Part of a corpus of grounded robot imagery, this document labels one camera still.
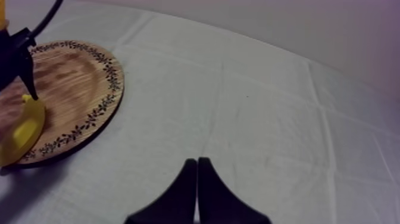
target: black cable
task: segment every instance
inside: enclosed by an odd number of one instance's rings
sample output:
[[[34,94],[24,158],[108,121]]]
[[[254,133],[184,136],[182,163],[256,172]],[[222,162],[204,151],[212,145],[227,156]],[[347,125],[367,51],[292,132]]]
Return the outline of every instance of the black cable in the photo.
[[[63,0],[56,0],[53,7],[50,9],[50,11],[47,13],[46,17],[39,23],[39,25],[29,33],[28,38],[35,38],[38,34],[40,34],[46,26],[49,24],[49,22],[53,19],[55,13],[58,11],[60,8],[61,4],[63,3]]]

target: yellow toy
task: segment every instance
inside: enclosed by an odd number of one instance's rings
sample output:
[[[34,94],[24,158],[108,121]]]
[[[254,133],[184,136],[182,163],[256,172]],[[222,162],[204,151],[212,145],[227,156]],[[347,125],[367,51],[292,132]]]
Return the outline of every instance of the yellow toy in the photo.
[[[5,0],[0,0],[0,91],[19,76],[30,95],[23,95],[25,105],[21,117],[1,138],[0,167],[21,159],[42,133],[45,105],[36,94],[33,82],[33,59],[28,47],[36,45],[35,37],[51,21],[63,0],[56,0],[49,13],[32,32],[25,28],[12,36],[7,31],[8,21],[5,19],[4,2]]]
[[[0,143],[0,166],[18,161],[39,139],[45,124],[45,105],[30,95],[23,95],[24,110]]]

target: table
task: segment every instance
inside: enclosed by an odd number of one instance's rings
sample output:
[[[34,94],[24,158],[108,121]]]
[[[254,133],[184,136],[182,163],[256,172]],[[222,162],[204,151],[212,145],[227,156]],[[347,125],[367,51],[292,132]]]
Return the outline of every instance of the table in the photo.
[[[10,32],[52,1],[8,1]],[[90,41],[125,71],[121,106],[87,147],[0,177],[0,223],[123,223],[186,158],[275,224],[400,223],[400,105],[307,58],[227,30],[67,1],[38,42]]]

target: gray wall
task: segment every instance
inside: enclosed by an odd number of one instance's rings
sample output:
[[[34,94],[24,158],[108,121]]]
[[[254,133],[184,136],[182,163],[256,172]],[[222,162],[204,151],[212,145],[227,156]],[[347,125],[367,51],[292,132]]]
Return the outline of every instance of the gray wall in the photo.
[[[212,24],[400,97],[398,0],[96,0]]]

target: wood grain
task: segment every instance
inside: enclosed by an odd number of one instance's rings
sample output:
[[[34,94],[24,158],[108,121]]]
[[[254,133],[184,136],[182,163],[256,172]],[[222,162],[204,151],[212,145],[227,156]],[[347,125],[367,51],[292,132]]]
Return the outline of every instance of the wood grain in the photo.
[[[96,132],[121,100],[121,65],[87,42],[51,42],[31,49],[35,86],[46,105],[46,123],[35,146],[18,162],[37,163],[65,153]],[[27,93],[17,78],[0,93],[0,138],[22,111]]]

